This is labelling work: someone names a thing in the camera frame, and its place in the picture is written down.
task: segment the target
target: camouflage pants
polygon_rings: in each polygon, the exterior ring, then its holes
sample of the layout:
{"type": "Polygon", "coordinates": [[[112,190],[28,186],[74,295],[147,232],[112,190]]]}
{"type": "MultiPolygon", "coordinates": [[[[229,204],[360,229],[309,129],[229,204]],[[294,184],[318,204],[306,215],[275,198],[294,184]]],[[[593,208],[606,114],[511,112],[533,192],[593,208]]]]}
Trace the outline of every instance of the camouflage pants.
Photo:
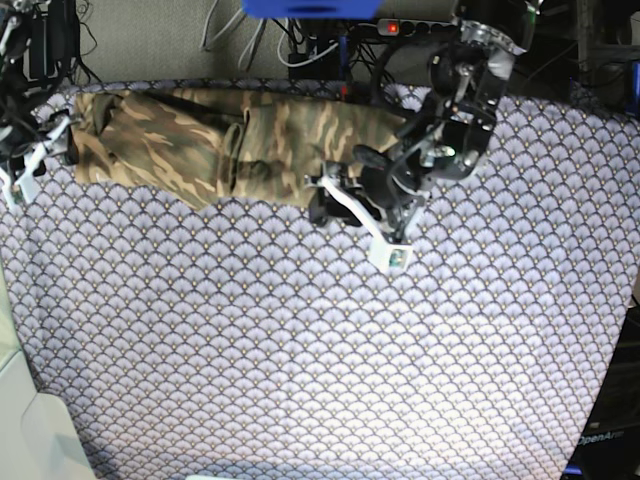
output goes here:
{"type": "Polygon", "coordinates": [[[384,150],[402,119],[382,110],[289,95],[210,89],[80,94],[73,127],[80,183],[164,189],[195,209],[218,197],[306,207],[305,175],[384,150]]]}

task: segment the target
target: white surface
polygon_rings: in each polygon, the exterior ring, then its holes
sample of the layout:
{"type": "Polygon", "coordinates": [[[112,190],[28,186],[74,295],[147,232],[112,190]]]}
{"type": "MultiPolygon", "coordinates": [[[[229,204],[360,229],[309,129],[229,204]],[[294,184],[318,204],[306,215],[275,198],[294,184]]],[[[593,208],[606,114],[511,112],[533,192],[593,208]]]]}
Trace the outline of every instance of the white surface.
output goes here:
{"type": "Polygon", "coordinates": [[[95,478],[66,407],[36,392],[21,351],[0,371],[0,425],[3,480],[95,478]]]}
{"type": "Polygon", "coordinates": [[[7,286],[4,281],[2,263],[2,259],[0,259],[0,369],[20,348],[11,318],[11,307],[9,305],[9,296],[7,295],[7,286]]]}

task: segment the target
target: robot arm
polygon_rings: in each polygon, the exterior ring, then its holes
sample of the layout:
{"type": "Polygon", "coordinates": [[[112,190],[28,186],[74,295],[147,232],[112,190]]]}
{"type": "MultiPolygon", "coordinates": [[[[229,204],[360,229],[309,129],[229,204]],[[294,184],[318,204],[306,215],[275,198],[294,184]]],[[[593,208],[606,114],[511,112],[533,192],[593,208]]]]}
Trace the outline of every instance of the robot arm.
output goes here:
{"type": "Polygon", "coordinates": [[[407,121],[389,150],[354,149],[354,161],[363,165],[356,181],[346,179],[346,171],[335,165],[319,179],[309,179],[309,186],[318,189],[310,206],[312,221],[340,218],[365,224],[374,236],[370,260],[383,271],[405,266],[397,259],[410,256],[407,234],[431,189],[464,181],[477,171],[515,60],[531,44],[538,7],[525,0],[460,0],[454,10],[455,34],[433,35],[424,45],[431,91],[418,112],[384,97],[382,73],[404,44],[390,45],[374,69],[372,97],[407,121]],[[352,203],[336,198],[327,184],[340,185],[352,203]],[[362,222],[353,205],[375,219],[375,229],[362,222]],[[381,242],[386,248],[380,248],[381,242]]]}

